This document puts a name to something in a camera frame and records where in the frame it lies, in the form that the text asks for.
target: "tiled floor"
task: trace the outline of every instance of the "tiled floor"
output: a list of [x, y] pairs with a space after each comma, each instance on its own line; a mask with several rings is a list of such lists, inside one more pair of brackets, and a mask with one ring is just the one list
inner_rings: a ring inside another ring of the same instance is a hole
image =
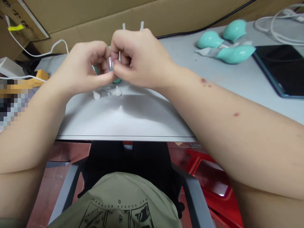
[[[49, 161], [61, 161], [71, 163], [79, 161], [89, 155], [90, 143], [72, 143], [72, 142], [55, 142], [50, 152]], [[190, 159], [186, 154], [187, 148], [191, 147], [190, 143], [182, 143], [178, 146], [174, 142], [168, 143], [171, 160], [181, 168], [185, 168]], [[205, 152], [201, 148], [195, 148], [196, 151]], [[51, 217], [59, 192], [63, 185], [70, 165], [45, 169], [41, 182], [40, 190], [37, 196], [35, 206], [29, 219], [27, 228], [45, 228]], [[74, 195], [73, 203], [77, 200], [77, 195], [84, 188], [84, 180], [80, 175]], [[181, 219], [184, 228], [191, 228], [190, 215], [187, 207], [185, 195], [181, 193], [180, 201], [186, 206]]]

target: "hand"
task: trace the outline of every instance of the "hand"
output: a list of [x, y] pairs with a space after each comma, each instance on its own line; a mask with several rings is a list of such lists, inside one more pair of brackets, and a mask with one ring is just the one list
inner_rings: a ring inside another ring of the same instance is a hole
[[133, 85], [155, 90], [174, 80], [170, 72], [176, 65], [149, 29], [117, 30], [111, 42], [111, 55], [115, 75]]
[[[110, 55], [111, 51], [103, 41], [77, 43], [48, 83], [52, 82], [72, 96], [110, 84], [117, 79], [107, 70], [106, 59]], [[92, 65], [97, 66], [101, 75], [96, 74]]]

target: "left hand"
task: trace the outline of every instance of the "left hand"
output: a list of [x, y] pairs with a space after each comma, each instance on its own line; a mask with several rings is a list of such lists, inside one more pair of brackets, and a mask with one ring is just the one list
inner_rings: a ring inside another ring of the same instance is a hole
[[[47, 83], [70, 96], [96, 90], [117, 79], [107, 70], [106, 59], [110, 56], [111, 51], [103, 41], [77, 43]], [[97, 66], [101, 75], [96, 74], [92, 65]]]

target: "printed graphic on shirt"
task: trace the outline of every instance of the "printed graphic on shirt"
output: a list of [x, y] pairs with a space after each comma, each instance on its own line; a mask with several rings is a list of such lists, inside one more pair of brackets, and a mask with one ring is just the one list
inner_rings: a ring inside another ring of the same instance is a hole
[[140, 228], [154, 228], [148, 203], [131, 210], [131, 217], [137, 219], [135, 221], [139, 223]]
[[90, 202], [79, 228], [154, 228], [148, 203], [132, 210], [106, 208]]

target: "yellow tag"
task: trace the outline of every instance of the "yellow tag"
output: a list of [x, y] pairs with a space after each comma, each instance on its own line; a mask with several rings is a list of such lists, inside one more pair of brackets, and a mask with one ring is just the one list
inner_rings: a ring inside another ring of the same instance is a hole
[[9, 26], [8, 27], [8, 30], [11, 32], [11, 31], [19, 31], [19, 30], [22, 30], [24, 29], [24, 27], [22, 26], [22, 24], [18, 25], [18, 26]]

